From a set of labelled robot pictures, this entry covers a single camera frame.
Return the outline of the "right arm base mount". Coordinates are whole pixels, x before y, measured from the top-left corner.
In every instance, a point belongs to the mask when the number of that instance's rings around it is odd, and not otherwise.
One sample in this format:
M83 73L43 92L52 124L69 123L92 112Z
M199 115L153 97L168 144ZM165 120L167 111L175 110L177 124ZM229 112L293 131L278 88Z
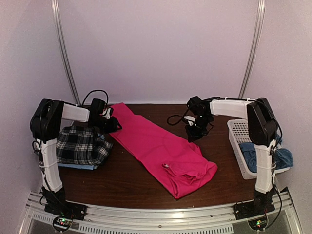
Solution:
M233 205L233 210L236 220L240 220L254 216L265 215L268 212L274 211L275 206L273 204L268 204L265 207L257 207L254 201L239 201Z

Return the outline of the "pink shirt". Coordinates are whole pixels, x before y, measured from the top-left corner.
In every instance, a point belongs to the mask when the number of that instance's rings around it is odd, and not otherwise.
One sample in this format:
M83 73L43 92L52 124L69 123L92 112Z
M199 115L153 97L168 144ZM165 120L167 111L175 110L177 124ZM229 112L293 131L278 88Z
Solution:
M204 158L197 145L134 114L124 103L112 108L122 128L111 136L175 199L193 193L213 179L218 166Z

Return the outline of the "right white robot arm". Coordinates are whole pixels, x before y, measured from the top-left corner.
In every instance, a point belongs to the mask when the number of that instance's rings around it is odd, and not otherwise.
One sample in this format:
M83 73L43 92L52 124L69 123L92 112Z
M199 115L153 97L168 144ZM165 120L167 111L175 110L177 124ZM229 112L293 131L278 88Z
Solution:
M254 199L250 211L262 214L269 206L268 199L273 195L275 163L273 154L277 148L276 134L278 122L266 98L238 99L227 97L190 98L182 121L186 123L188 141L193 142L208 134L207 126L215 116L229 116L244 119L248 123L248 135L254 144L257 163L257 177Z

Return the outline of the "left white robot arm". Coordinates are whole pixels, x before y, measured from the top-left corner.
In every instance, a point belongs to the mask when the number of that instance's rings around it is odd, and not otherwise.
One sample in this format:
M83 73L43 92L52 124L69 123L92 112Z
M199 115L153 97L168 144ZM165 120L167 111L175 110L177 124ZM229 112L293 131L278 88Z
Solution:
M43 99L36 109L30 130L33 149L39 156L42 191L59 216L70 212L59 176L59 164L97 167L106 160L113 145L100 137L122 129L113 109L105 101L93 99L89 108L62 100Z

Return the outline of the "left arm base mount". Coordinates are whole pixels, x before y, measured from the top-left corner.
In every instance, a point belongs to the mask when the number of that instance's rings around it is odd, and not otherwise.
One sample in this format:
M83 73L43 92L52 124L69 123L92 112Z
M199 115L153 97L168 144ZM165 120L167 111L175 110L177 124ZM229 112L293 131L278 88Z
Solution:
M51 213L57 216L65 217L67 219L76 219L76 220L84 220L87 206L73 203L73 202L65 202L64 205L57 203L48 202L45 205L44 210L47 213Z

